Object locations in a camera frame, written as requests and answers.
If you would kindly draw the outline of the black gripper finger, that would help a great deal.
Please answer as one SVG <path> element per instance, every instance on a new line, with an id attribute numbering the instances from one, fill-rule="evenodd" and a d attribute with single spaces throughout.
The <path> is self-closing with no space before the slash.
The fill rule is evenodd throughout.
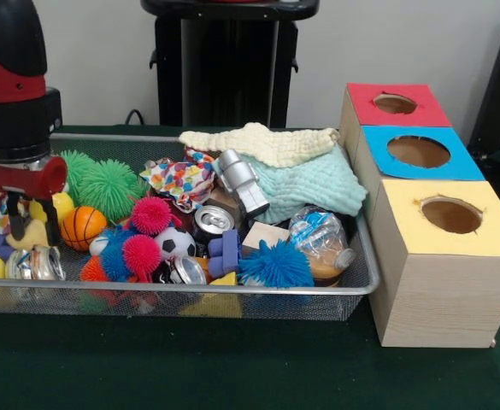
<path id="1" fill-rule="evenodd" d="M 24 219 L 18 210 L 20 196 L 21 194 L 19 192 L 7 192 L 7 210 L 10 231 L 15 240 L 21 240 L 25 235 Z"/>
<path id="2" fill-rule="evenodd" d="M 44 199 L 44 213 L 47 217 L 45 230 L 48 244 L 49 246 L 58 246 L 61 243 L 61 232 L 52 197 Z"/>

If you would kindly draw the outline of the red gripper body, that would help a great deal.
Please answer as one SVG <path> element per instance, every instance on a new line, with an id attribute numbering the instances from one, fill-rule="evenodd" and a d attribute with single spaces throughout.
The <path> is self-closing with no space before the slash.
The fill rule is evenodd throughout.
<path id="1" fill-rule="evenodd" d="M 0 163 L 0 191 L 50 200 L 64 189 L 67 175 L 67 163 L 57 155 L 47 155 L 33 162 Z"/>

